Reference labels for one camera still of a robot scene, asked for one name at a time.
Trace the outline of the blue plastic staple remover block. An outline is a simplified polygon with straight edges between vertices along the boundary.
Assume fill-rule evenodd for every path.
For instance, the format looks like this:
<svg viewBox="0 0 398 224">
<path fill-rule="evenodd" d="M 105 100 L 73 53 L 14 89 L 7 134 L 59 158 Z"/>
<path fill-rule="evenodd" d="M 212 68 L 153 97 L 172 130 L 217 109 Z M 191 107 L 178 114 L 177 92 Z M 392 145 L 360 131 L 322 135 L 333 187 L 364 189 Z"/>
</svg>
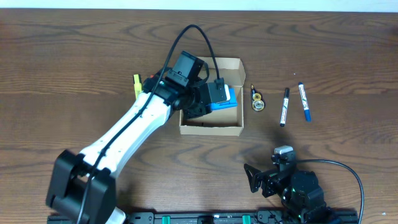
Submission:
<svg viewBox="0 0 398 224">
<path fill-rule="evenodd" d="M 210 111 L 223 110 L 223 109 L 237 107 L 238 102 L 236 99 L 234 88 L 229 89 L 229 96 L 230 96 L 229 101 L 225 101 L 222 103 L 211 103 L 207 107 L 210 109 Z"/>
</svg>

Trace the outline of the yellow highlighter pen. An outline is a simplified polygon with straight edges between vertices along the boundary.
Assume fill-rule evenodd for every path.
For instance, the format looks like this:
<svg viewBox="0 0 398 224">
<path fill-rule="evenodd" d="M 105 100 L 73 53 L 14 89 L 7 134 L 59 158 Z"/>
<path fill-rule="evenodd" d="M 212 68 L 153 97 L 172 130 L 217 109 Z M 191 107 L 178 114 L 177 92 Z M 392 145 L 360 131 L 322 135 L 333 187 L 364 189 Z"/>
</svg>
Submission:
<svg viewBox="0 0 398 224">
<path fill-rule="evenodd" d="M 138 98 L 138 96 L 142 93 L 142 82 L 141 82 L 141 76 L 139 74 L 133 75 L 133 84 L 134 84 L 135 97 Z"/>
</svg>

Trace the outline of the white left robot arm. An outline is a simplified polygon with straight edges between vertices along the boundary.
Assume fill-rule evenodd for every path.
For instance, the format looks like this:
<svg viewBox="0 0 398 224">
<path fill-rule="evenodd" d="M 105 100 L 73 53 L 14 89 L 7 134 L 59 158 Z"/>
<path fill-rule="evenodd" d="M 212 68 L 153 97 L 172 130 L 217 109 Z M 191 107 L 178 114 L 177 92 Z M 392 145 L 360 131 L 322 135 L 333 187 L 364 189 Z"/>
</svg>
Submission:
<svg viewBox="0 0 398 224">
<path fill-rule="evenodd" d="M 174 67 L 145 79 L 127 113 L 79 154 L 63 151 L 55 160 L 45 203 L 73 223 L 126 223 L 116 206 L 116 179 L 141 144 L 178 110 L 194 110 L 208 64 L 182 52 Z"/>
</svg>

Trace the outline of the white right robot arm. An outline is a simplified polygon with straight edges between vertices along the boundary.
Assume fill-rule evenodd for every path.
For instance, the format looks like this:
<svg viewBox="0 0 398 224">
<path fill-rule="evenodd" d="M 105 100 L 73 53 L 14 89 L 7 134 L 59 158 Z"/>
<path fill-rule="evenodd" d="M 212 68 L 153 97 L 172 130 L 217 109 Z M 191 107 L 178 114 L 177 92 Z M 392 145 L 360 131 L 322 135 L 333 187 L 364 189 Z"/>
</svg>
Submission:
<svg viewBox="0 0 398 224">
<path fill-rule="evenodd" d="M 298 170 L 296 162 L 277 163 L 276 168 L 260 171 L 244 165 L 251 192 L 262 190 L 267 198 L 278 195 L 289 219 L 299 223 L 341 223 L 327 207 L 324 192 L 314 172 Z"/>
</svg>

